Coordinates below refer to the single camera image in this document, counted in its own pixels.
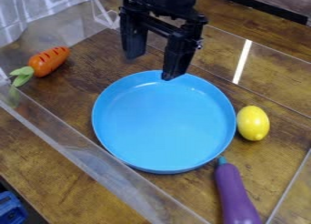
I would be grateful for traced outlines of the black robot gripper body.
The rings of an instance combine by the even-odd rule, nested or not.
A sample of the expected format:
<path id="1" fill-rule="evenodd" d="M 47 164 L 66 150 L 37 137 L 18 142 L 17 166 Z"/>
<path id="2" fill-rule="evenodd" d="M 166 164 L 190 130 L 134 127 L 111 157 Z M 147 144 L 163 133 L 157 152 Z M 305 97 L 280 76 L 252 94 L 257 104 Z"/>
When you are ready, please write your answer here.
<path id="1" fill-rule="evenodd" d="M 209 19 L 196 10 L 197 0 L 123 0 L 121 12 L 138 16 L 142 25 L 159 34 L 170 34 L 187 22 L 208 24 Z"/>

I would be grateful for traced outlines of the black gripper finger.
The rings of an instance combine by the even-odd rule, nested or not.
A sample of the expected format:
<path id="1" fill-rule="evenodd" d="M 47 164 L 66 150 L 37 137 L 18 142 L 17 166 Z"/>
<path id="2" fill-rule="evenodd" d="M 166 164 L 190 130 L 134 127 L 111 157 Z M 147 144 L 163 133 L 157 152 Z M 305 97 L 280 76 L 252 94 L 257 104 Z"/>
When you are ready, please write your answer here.
<path id="1" fill-rule="evenodd" d="M 122 46 L 127 59 L 135 59 L 146 53 L 149 29 L 142 25 L 138 16 L 127 10 L 121 12 Z"/>
<path id="2" fill-rule="evenodd" d="M 165 52 L 163 80 L 170 81 L 186 73 L 196 52 L 202 48 L 202 29 L 204 24 L 187 22 L 170 34 Z"/>

